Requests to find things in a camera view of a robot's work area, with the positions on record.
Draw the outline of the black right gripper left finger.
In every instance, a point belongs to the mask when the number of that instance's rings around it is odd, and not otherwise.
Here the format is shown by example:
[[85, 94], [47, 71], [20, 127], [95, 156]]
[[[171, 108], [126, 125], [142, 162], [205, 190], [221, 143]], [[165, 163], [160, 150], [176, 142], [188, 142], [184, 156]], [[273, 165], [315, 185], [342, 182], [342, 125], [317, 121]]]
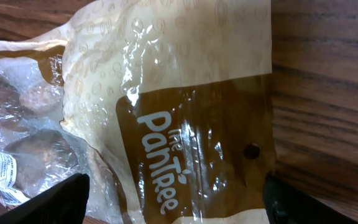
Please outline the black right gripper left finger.
[[0, 216], [0, 224], [82, 224], [90, 177], [74, 174]]

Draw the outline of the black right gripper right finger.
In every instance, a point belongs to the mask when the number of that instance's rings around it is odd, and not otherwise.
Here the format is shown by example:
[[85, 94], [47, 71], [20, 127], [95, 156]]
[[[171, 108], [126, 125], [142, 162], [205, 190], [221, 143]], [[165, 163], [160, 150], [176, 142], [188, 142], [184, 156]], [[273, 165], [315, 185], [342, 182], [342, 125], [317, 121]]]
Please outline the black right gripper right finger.
[[272, 175], [266, 178], [263, 201], [270, 224], [358, 224]]

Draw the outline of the beige snack bag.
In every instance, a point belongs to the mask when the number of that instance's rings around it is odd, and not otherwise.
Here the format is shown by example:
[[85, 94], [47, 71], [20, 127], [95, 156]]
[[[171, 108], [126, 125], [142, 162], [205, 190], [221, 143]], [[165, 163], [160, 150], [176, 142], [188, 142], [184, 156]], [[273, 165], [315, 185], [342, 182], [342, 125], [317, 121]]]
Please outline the beige snack bag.
[[267, 223], [270, 1], [95, 1], [0, 41], [0, 202], [72, 175], [107, 223]]

